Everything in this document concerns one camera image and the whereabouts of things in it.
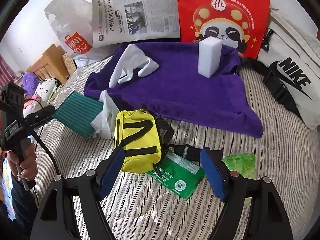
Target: green packet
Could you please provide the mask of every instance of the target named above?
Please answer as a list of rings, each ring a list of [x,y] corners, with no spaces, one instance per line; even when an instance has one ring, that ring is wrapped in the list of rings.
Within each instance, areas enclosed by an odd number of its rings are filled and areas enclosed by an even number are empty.
[[[238,153],[222,159],[230,171],[239,172],[244,178],[257,179],[254,153]]]
[[[178,196],[187,200],[204,178],[202,167],[187,161],[186,159],[168,151],[165,158],[159,164],[162,178],[155,171],[147,172],[152,178]]]

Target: bed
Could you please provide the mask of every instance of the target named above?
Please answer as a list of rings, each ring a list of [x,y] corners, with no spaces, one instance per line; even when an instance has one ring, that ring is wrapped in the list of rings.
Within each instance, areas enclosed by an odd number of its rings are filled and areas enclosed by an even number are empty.
[[[40,80],[56,78],[61,84],[65,84],[69,73],[62,59],[64,54],[61,46],[56,47],[55,44],[52,44],[42,54],[42,57],[27,69],[27,72],[36,74]]]
[[[74,90],[83,94],[89,74],[98,72],[108,60],[77,69],[62,88],[54,106],[58,108]],[[254,152],[258,179],[269,176],[273,180],[297,239],[310,220],[317,197],[320,171],[317,133],[276,103],[263,84],[262,76],[250,68],[242,69],[240,75],[249,105],[262,121],[262,138],[167,119],[175,130],[171,142],[215,150],[223,147],[224,156]],[[44,126],[41,138],[65,178],[95,169],[114,149],[113,140],[84,139],[57,120]],[[39,168],[36,191],[41,201],[55,171],[41,147],[36,153]],[[78,197],[74,198],[74,203],[81,237],[89,239]],[[223,207],[213,195],[207,179],[185,201],[147,174],[122,172],[101,206],[116,239],[137,240],[207,239]],[[235,239],[242,239],[248,213],[249,208],[244,208]]]

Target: white tissue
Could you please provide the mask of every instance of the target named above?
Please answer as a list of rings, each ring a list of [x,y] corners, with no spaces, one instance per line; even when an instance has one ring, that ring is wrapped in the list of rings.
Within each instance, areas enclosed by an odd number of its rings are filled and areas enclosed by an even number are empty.
[[[208,37],[199,42],[198,73],[210,78],[219,68],[222,40]]]
[[[100,94],[100,102],[103,102],[103,109],[91,122],[91,126],[96,130],[100,137],[111,139],[115,137],[116,117],[119,109],[112,98],[104,90]]]
[[[138,71],[138,76],[145,77],[158,67],[159,64],[147,57],[137,45],[129,44],[111,75],[109,87],[114,88],[117,83],[123,84],[130,81],[133,78],[132,71],[136,68],[141,68],[141,70]]]

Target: wooden bed frame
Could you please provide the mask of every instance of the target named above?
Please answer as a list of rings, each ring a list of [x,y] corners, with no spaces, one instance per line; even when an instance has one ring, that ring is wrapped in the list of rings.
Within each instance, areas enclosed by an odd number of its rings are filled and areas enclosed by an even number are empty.
[[[47,78],[56,78],[62,84],[67,82],[69,76],[68,70],[63,62],[62,55],[65,54],[61,47],[52,44],[42,55],[42,57],[27,72],[32,72],[44,80]]]

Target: black cable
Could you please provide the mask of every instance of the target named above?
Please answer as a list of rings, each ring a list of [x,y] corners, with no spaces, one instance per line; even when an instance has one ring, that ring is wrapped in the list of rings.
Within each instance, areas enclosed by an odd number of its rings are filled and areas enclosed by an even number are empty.
[[[52,164],[54,166],[54,169],[56,170],[57,175],[60,175],[59,168],[57,166],[56,160],[54,159],[52,153],[49,151],[49,149],[46,147],[46,145],[43,143],[43,141],[39,138],[37,133],[31,128],[31,126],[23,119],[23,117],[20,117],[17,112],[9,106],[6,102],[0,100],[0,110],[6,112],[7,114],[10,114],[12,117],[14,117],[26,130],[29,132],[33,138],[40,144],[40,146],[43,148],[43,150],[47,153],[49,158],[52,161]]]
[[[28,101],[36,101],[41,106],[41,109],[43,109],[43,106],[41,105],[41,103],[38,100],[33,99],[33,98],[29,98],[29,99],[24,100],[25,103]]]
[[[41,131],[40,131],[40,133],[39,133],[39,138],[41,137],[43,127],[44,127],[44,125],[41,127]],[[35,152],[36,152],[36,150],[37,150],[37,146],[38,146],[38,141],[37,141],[37,143],[36,143]]]
[[[33,190],[35,191],[36,199],[37,199],[37,202],[38,202],[38,207],[40,207],[38,196],[37,196],[37,192],[36,192],[36,186],[33,188]]]

